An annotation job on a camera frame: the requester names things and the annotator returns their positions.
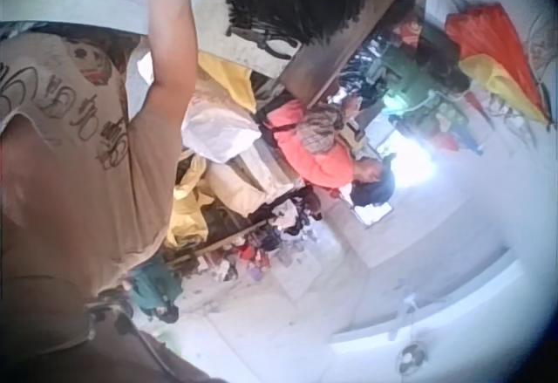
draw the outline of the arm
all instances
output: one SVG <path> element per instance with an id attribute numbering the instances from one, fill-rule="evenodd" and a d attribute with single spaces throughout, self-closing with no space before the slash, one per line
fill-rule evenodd
<path id="1" fill-rule="evenodd" d="M 154 82 L 145 108 L 180 125 L 195 88 L 198 45 L 190 0 L 149 0 Z"/>

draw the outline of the wooden board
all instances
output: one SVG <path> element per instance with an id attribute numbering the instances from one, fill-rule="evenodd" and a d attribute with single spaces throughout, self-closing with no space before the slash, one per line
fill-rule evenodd
<path id="1" fill-rule="evenodd" d="M 334 36 L 328 44 L 303 47 L 279 77 L 287 90 L 308 106 L 316 103 L 347 64 L 394 0 L 366 0 L 357 22 Z"/>
<path id="2" fill-rule="evenodd" d="M 246 228 L 245 230 L 241 230 L 240 232 L 237 232 L 234 235 L 228 236 L 225 239 L 221 239 L 219 242 L 212 243 L 211 245 L 208 245 L 205 248 L 201 248 L 200 250 L 196 250 L 194 252 L 194 254 L 196 256 L 200 256 L 200 255 L 203 255 L 203 254 L 207 254 L 208 252 L 211 252 L 212 250 L 218 250 L 218 249 L 220 249 L 224 246 L 227 246 L 227 245 L 231 244 L 237 237 L 244 236 L 247 233 L 250 233 L 251 231 L 258 229 L 260 226 L 263 226 L 267 222 L 268 222 L 268 220 L 262 220 L 261 222 L 258 222 L 256 224 L 250 226 L 249 228 Z M 184 261 L 187 261 L 191 257 L 192 256 L 190 254 L 186 254 L 185 256 L 180 256 L 180 257 L 174 259 L 173 261 L 167 263 L 167 266 L 170 267 L 170 268 L 176 267 L 180 263 L 183 263 Z"/>

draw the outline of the white cloth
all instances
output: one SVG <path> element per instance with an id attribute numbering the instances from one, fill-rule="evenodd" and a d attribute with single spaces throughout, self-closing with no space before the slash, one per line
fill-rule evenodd
<path id="1" fill-rule="evenodd" d="M 271 221 L 271 224 L 276 226 L 279 230 L 291 228 L 296 224 L 298 217 L 298 210 L 291 200 L 287 200 L 283 204 L 279 204 L 271 210 L 276 218 Z"/>

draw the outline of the beige t-shirt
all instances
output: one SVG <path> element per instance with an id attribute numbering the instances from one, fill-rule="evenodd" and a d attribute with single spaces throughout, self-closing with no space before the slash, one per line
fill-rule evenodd
<path id="1" fill-rule="evenodd" d="M 128 122 L 123 77 L 97 48 L 28 33 L 0 50 L 0 133 L 23 115 L 60 166 L 55 195 L 41 188 L 21 201 L 38 215 L 19 219 L 25 236 L 3 248 L 3 278 L 75 264 L 77 285 L 95 296 L 162 242 L 180 130 L 150 108 Z"/>

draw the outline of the yellow cloth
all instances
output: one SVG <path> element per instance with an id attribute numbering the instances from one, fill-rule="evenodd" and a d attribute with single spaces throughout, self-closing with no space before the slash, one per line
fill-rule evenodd
<path id="1" fill-rule="evenodd" d="M 542 111 L 525 95 L 509 72 L 496 60 L 486 54 L 464 58 L 459 62 L 461 70 L 470 78 L 480 82 L 489 92 L 502 97 L 525 117 L 546 124 Z"/>
<path id="2" fill-rule="evenodd" d="M 165 241 L 167 247 L 178 247 L 177 238 L 198 236 L 202 241 L 208 239 L 208 225 L 201 207 L 211 204 L 214 199 L 194 191 L 205 170 L 206 160 L 198 154 L 194 155 L 190 169 L 180 180 L 180 185 L 174 187 L 173 212 Z"/>
<path id="3" fill-rule="evenodd" d="M 198 64 L 228 91 L 237 104 L 255 113 L 255 97 L 250 83 L 252 71 L 248 67 L 206 53 L 199 54 Z"/>

